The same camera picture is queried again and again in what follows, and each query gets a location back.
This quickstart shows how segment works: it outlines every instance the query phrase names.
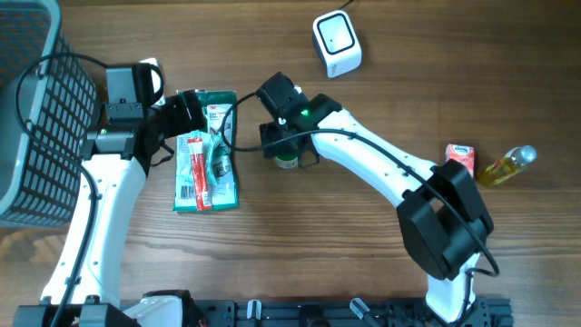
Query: white device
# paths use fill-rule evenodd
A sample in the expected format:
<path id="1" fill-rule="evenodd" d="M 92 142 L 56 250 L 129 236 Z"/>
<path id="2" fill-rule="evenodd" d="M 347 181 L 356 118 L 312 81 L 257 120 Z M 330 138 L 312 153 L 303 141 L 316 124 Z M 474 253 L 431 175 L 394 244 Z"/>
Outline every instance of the white device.
<path id="1" fill-rule="evenodd" d="M 347 13 L 335 10 L 312 23 L 312 42 L 329 78 L 361 64 L 361 45 Z"/>

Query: small bottle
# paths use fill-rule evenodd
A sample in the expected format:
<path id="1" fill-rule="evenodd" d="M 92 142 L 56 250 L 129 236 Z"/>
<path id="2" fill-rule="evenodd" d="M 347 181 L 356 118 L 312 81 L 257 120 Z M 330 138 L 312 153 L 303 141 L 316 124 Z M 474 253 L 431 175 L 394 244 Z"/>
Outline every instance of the small bottle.
<path id="1" fill-rule="evenodd" d="M 513 175 L 524 171 L 537 158 L 537 150 L 530 145 L 523 145 L 510 150 L 502 159 L 491 164 L 479 177 L 478 181 L 485 186 L 503 183 Z"/>

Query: yellow liquid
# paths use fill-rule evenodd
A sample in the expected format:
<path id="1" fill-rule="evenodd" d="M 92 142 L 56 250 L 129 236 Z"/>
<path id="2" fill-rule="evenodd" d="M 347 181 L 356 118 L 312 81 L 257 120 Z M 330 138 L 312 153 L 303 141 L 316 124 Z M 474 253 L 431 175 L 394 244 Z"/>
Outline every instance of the yellow liquid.
<path id="1" fill-rule="evenodd" d="M 515 174 L 522 172 L 525 168 L 527 167 L 517 163 L 514 158 L 504 157 L 491 164 L 478 177 L 478 181 L 485 186 L 499 185 Z"/>

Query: wooden table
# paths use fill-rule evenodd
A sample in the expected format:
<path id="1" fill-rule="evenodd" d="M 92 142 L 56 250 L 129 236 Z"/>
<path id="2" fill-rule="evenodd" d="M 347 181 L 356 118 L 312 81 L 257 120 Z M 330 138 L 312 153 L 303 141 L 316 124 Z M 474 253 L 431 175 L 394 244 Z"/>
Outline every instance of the wooden table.
<path id="1" fill-rule="evenodd" d="M 479 294 L 508 297 L 517 325 L 581 319 L 581 6 L 574 1 L 368 1 L 348 8 L 363 48 L 356 71 L 329 80 L 310 29 L 338 3 L 109 5 L 62 1 L 77 52 L 108 63 L 157 57 L 165 92 L 247 94 L 278 71 L 309 97 L 327 94 L 371 131 L 441 163 L 449 143 L 480 164 L 532 144 L 530 169 L 482 195 L 501 275 Z M 239 144 L 269 121 L 240 108 Z M 337 164 L 284 171 L 238 154 L 240 209 L 172 212 L 175 163 L 152 169 L 133 212 L 121 294 L 189 289 L 197 299 L 384 299 L 423 296 L 426 274 L 403 248 L 395 210 Z M 0 230 L 0 324 L 35 304 L 66 228 Z"/>

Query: plastic bin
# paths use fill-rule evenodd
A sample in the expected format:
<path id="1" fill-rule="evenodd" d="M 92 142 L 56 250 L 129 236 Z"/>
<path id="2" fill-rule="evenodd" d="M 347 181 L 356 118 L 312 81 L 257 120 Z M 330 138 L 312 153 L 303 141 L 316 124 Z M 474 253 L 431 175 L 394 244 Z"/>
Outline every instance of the plastic bin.
<path id="1" fill-rule="evenodd" d="M 0 0 L 0 226 L 58 226 L 73 217 L 80 172 L 29 142 L 14 104 L 17 79 L 34 59 L 72 51 L 55 1 Z M 97 101 L 93 80 L 70 57 L 41 64 L 20 92 L 22 116 L 35 123 L 35 135 L 75 159 Z"/>

